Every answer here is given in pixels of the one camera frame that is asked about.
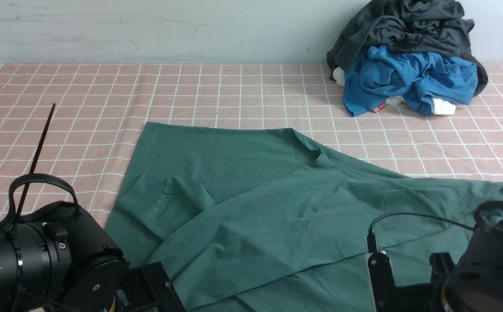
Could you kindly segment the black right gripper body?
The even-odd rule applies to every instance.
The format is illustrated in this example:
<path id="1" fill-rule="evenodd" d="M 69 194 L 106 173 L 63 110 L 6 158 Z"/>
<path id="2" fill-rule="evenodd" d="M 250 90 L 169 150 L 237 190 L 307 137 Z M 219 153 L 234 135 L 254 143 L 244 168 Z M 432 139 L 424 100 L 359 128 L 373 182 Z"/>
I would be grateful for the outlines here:
<path id="1" fill-rule="evenodd" d="M 375 312 L 448 312 L 443 286 L 455 268 L 449 253 L 432 253 L 430 282 L 397 286 L 390 258 L 384 252 L 368 253 L 366 264 Z"/>

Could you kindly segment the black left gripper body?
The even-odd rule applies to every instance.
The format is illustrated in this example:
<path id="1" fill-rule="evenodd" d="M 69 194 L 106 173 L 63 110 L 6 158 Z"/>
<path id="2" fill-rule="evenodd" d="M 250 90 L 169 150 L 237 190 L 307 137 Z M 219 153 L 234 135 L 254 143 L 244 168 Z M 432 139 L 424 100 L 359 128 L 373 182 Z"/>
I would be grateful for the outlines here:
<path id="1" fill-rule="evenodd" d="M 160 261 L 128 270 L 115 294 L 113 312 L 185 312 Z"/>

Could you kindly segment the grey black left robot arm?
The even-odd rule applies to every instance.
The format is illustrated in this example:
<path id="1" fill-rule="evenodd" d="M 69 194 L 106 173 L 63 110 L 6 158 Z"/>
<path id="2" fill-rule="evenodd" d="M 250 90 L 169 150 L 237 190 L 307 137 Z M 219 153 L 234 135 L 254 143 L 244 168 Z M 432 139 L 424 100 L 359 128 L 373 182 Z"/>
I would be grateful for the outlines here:
<path id="1" fill-rule="evenodd" d="M 79 204 L 73 187 L 35 167 L 8 190 L 0 221 L 0 312 L 184 312 L 162 263 L 131 268 L 124 253 Z M 21 215 L 31 184 L 57 186 L 72 197 Z"/>

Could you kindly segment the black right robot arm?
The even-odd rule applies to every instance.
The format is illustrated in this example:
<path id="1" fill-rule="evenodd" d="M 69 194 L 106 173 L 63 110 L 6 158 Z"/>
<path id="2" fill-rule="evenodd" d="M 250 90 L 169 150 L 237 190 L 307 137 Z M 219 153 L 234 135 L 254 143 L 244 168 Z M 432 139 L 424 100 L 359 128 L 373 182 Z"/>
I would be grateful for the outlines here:
<path id="1" fill-rule="evenodd" d="M 432 253 L 429 283 L 398 287 L 390 258 L 379 249 L 372 221 L 367 235 L 367 271 L 376 312 L 503 312 L 503 221 L 487 215 L 503 201 L 487 201 L 474 212 L 475 225 L 457 263 L 449 253 Z"/>

